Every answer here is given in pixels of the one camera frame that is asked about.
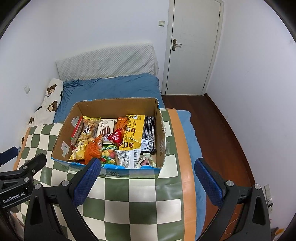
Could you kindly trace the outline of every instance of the orange snack bag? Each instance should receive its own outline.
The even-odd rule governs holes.
[[[89,163],[89,161],[95,157],[100,159],[102,156],[102,143],[103,143],[103,136],[102,134],[99,135],[94,140],[90,141],[87,145],[84,153],[84,161],[85,164]]]
[[[124,137],[124,132],[126,131],[127,124],[128,124],[127,117],[118,117],[114,130],[121,129],[122,137]]]

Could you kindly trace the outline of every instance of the white wall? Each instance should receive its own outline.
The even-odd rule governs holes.
[[[161,89],[168,0],[54,0],[53,8],[56,59],[100,46],[152,42]]]
[[[32,0],[15,17],[0,40],[0,152],[19,146],[20,133],[43,101],[58,72],[52,54],[50,0]],[[31,91],[26,95],[24,87]],[[1,167],[11,170],[14,161]]]
[[[272,227],[296,212],[296,43],[263,0],[224,0],[207,93],[238,138],[255,181],[269,184]]]

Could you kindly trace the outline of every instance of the baseboard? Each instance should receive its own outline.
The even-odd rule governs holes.
[[[209,97],[209,95],[207,93],[205,93],[205,97],[208,99],[208,101],[211,103],[211,105],[213,106],[213,108],[216,110],[216,112],[218,113],[218,115],[220,116],[224,126],[226,127],[228,133],[233,137],[232,140],[234,142],[235,148],[238,151],[242,162],[244,163],[244,166],[246,168],[248,177],[250,179],[251,185],[255,184],[255,179],[254,176],[252,174],[249,162],[244,154],[244,151],[242,150],[242,147],[237,139],[237,137],[235,136],[234,132],[232,131],[230,125],[228,124],[227,120],[224,118],[224,116],[222,115],[222,113],[220,112],[220,110],[218,109],[218,107],[215,105],[215,103],[212,101],[212,99]]]

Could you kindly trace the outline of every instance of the open box of snacks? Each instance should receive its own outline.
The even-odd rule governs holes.
[[[77,102],[60,130],[52,159],[82,169],[93,157],[100,159],[103,176],[158,176],[165,132],[157,99]]]

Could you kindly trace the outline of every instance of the cardboard box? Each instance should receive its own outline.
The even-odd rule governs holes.
[[[100,99],[93,101],[77,102],[67,116],[52,151],[52,159],[82,169],[84,165],[69,161],[72,154],[71,135],[82,116],[91,118],[118,118],[126,115],[146,115],[155,118],[155,148],[156,166],[144,166],[140,169],[126,169],[122,166],[105,165],[101,175],[133,177],[133,178],[155,178],[159,175],[165,159],[165,131],[162,115],[156,98],[121,98]]]

